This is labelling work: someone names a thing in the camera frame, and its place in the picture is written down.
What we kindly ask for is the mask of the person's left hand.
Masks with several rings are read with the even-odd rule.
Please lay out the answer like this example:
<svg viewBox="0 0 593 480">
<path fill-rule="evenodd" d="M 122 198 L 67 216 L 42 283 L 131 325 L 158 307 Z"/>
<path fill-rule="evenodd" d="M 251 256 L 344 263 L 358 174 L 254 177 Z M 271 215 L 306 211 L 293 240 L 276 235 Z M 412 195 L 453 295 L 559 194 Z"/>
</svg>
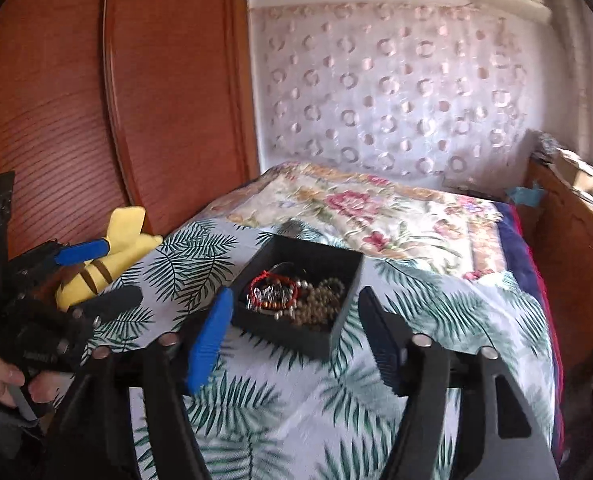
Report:
<svg viewBox="0 0 593 480">
<path fill-rule="evenodd" d="M 69 378 L 62 374 L 42 372 L 31 381 L 27 391 L 35 403 L 49 403 L 57 399 L 57 395 L 65 390 L 68 382 Z M 24 384 L 22 372 L 0 358 L 0 403 L 15 408 L 16 402 L 12 399 L 10 389 Z"/>
</svg>

